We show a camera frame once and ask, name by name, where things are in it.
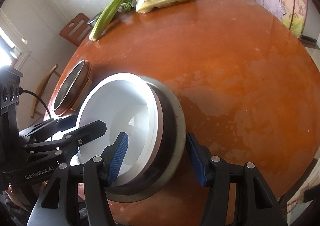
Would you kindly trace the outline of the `terracotta plastic plate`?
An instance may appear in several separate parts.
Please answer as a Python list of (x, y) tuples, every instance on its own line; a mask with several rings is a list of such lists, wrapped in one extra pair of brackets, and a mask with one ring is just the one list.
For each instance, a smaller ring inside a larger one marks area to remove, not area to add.
[(86, 98), (92, 85), (92, 65), (80, 61), (67, 75), (54, 101), (54, 113), (57, 116), (75, 112)]

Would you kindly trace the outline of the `large steel bowl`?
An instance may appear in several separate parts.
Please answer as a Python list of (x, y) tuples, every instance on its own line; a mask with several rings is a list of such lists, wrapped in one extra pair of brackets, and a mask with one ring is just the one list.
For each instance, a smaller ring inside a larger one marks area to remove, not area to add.
[(108, 200), (120, 203), (142, 201), (156, 194), (175, 174), (185, 146), (186, 126), (182, 107), (176, 95), (162, 82), (141, 78), (151, 86), (163, 110), (163, 135), (159, 150), (149, 168), (131, 182), (106, 188)]

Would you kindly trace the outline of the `shallow steel pan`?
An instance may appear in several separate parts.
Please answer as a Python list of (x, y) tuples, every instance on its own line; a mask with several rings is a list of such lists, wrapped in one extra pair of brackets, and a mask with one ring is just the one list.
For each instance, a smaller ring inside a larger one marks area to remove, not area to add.
[(54, 111), (57, 115), (71, 107), (84, 86), (90, 69), (89, 62), (80, 61), (65, 78), (54, 101)]

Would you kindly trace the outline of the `yellow scalloped plate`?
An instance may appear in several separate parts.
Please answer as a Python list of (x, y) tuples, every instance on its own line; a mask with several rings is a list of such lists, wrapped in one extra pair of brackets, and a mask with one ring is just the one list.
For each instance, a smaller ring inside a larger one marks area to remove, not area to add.
[(86, 98), (91, 85), (92, 85), (92, 79), (89, 77), (85, 82), (85, 85), (83, 86), (83, 88), (80, 90), (79, 95), (76, 97), (75, 102), (71, 105), (70, 110), (76, 111), (79, 108), (83, 100)]

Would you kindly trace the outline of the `brown wooden chair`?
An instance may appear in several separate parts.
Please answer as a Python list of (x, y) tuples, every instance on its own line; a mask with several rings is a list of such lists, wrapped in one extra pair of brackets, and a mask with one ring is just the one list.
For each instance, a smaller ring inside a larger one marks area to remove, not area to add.
[(60, 31), (59, 35), (79, 47), (92, 29), (88, 22), (89, 18), (83, 13), (79, 13)]

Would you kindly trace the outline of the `small steel bowl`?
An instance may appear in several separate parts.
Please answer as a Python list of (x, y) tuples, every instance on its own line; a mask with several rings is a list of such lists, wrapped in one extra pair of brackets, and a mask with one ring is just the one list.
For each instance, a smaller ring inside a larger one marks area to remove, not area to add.
[(91, 18), (87, 24), (91, 27), (94, 27), (95, 26), (95, 23), (97, 22), (97, 20), (99, 19), (100, 15), (102, 14), (102, 12), (96, 14), (93, 18)]

